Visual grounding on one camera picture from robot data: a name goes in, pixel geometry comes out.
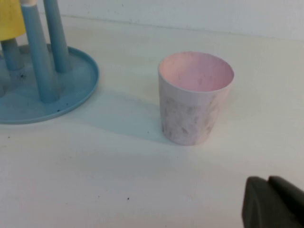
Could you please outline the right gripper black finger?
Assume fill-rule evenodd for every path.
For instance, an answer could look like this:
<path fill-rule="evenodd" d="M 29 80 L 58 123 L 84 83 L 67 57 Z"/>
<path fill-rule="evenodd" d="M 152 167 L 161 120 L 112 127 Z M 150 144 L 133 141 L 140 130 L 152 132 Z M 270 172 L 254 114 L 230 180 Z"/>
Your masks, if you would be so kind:
<path fill-rule="evenodd" d="M 248 177 L 242 221 L 245 228 L 302 228 L 304 191 L 279 176 Z"/>

